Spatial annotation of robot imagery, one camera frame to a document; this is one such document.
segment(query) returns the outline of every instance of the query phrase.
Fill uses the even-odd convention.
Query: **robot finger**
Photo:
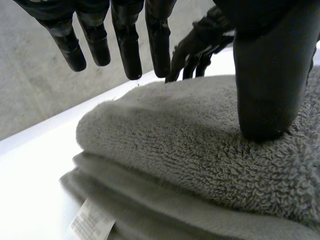
[[[190,56],[184,66],[184,70],[183,70],[183,77],[182,79],[192,79],[193,75],[194,75],[194,71],[196,69],[196,67],[198,66],[199,60],[200,60],[201,56]]]
[[[110,2],[108,0],[76,0],[76,14],[97,66],[110,63],[107,32],[104,26]]]
[[[37,19],[37,21],[49,31],[64,59],[73,71],[80,72],[86,69],[86,59],[72,26],[71,17],[62,20]]]
[[[171,62],[171,72],[165,78],[165,83],[172,83],[178,80],[180,71],[185,67],[187,54],[182,50],[181,46],[175,46]]]
[[[136,21],[144,0],[112,0],[111,15],[124,72],[128,79],[142,76]]]
[[[165,78],[171,70],[168,17],[177,0],[146,0],[145,22],[153,68],[158,78]]]
[[[70,68],[79,72],[86,68],[86,60],[72,27],[75,6],[71,0],[14,0],[29,15],[45,27]]]
[[[203,54],[200,57],[198,66],[196,67],[196,70],[195,70],[195,77],[196,78],[205,76],[206,69],[211,64],[211,56],[212,56],[212,53]]]

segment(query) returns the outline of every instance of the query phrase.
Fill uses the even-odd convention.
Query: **terry cloth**
[[[241,135],[234,76],[138,87],[79,122],[85,152],[167,181],[218,206],[320,224],[320,68],[289,133]]]

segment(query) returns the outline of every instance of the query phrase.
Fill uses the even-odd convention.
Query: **folded towel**
[[[79,122],[85,152],[192,191],[217,205],[320,224],[320,68],[290,133],[245,140],[234,76],[138,87]]]
[[[81,202],[88,197],[115,219],[111,239],[318,240],[302,224],[215,206],[161,179],[96,155],[74,158],[61,178]]]

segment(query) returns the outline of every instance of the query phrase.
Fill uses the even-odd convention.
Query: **towel tag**
[[[70,229],[80,240],[107,240],[115,222],[106,211],[87,198]]]

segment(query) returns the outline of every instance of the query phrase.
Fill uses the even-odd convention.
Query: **towel fold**
[[[215,206],[118,163],[82,153],[61,178],[81,202],[90,197],[116,223],[111,238],[128,240],[317,240],[302,224]]]

